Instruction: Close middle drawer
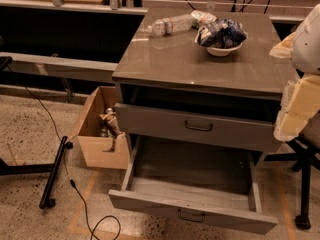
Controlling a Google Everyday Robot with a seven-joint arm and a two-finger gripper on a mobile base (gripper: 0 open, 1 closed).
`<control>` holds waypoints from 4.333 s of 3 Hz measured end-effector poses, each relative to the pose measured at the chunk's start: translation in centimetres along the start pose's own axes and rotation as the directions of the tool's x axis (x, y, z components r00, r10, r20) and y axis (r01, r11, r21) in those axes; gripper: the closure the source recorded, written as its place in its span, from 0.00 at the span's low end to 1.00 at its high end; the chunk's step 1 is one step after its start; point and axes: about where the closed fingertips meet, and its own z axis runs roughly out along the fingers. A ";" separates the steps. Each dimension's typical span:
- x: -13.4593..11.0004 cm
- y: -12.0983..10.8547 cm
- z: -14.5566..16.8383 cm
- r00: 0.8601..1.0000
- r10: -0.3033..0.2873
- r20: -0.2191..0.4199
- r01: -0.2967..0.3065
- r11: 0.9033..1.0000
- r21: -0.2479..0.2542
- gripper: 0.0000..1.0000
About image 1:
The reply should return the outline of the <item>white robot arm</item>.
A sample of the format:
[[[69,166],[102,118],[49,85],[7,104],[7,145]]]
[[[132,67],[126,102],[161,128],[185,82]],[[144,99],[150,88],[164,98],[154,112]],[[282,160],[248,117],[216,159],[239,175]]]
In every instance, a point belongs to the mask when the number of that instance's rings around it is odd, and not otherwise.
[[[320,110],[320,5],[316,5],[296,31],[270,50],[276,58],[290,58],[303,73],[283,91],[274,137],[282,142],[296,138]]]

